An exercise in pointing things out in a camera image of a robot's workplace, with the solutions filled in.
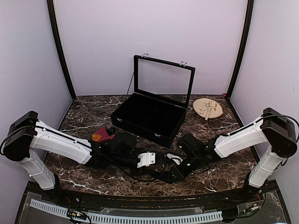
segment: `white wall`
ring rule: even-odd
[[[0,1],[0,140],[30,110],[57,128],[71,97],[60,67],[47,2]],[[1,223],[11,224],[28,181],[16,162],[0,156]]]
[[[299,120],[299,1],[255,1],[248,43],[232,103],[246,124],[272,107]],[[299,153],[276,178],[294,224],[299,223]]]
[[[196,67],[193,94],[227,91],[246,0],[55,1],[78,95],[126,94],[133,55]]]

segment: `black pole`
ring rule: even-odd
[[[61,64],[62,71],[64,73],[64,78],[65,78],[67,87],[69,88],[71,98],[74,100],[76,98],[76,93],[75,93],[73,84],[71,82],[71,77],[70,77],[69,70],[67,68],[65,57],[64,57],[64,52],[62,50],[62,45],[61,45],[61,41],[60,41],[60,36],[59,36],[58,26],[57,26],[57,21],[56,21],[56,16],[55,16],[54,3],[53,3],[53,0],[47,0],[47,3],[48,3],[49,17],[50,17],[52,32],[53,32],[53,36],[54,36],[54,41],[55,41],[59,61]]]
[[[233,75],[232,75],[232,78],[230,80],[230,84],[228,87],[228,92],[226,94],[226,96],[228,98],[231,98],[231,96],[233,94],[235,83],[237,81],[240,67],[242,64],[242,59],[244,56],[244,51],[245,51],[245,47],[246,47],[246,42],[247,42],[247,38],[248,38],[250,22],[251,22],[251,17],[252,17],[253,3],[254,3],[254,0],[248,0],[248,2],[247,2],[247,10],[246,10],[246,15],[245,15],[245,22],[244,22],[239,52],[238,52],[237,60],[235,62],[234,72],[233,72]]]

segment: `marble table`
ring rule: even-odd
[[[60,131],[72,136],[91,139],[102,126],[112,125],[111,113],[124,101],[124,96],[77,97],[70,107]],[[223,108],[223,115],[205,121],[192,108],[194,100],[210,98]],[[206,142],[217,134],[228,133],[239,128],[232,111],[222,96],[191,96],[185,122],[181,126],[170,149],[157,146],[148,140],[137,137],[138,147],[160,152],[183,152],[175,146],[177,140],[186,133],[192,133]],[[48,153],[46,166],[56,173],[61,187],[75,191],[114,196],[191,196],[195,194],[226,191],[243,186],[247,173],[256,165],[251,150],[244,149],[219,162],[210,164],[204,173],[195,171],[181,182],[168,184],[156,180],[143,183],[123,174],[117,167],[107,170],[93,169],[80,165],[68,158]]]

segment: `ventilation grille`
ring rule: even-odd
[[[57,205],[41,202],[35,199],[31,200],[31,207],[48,212],[50,214],[67,218],[67,208]],[[88,212],[94,224],[198,224],[209,223],[222,220],[222,212],[211,212],[206,214],[198,214],[191,216],[177,217],[125,217],[125,216],[109,216],[97,213]]]

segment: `round beige plate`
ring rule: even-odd
[[[197,99],[193,103],[193,108],[199,116],[206,118],[206,120],[218,118],[223,114],[222,107],[212,99]]]

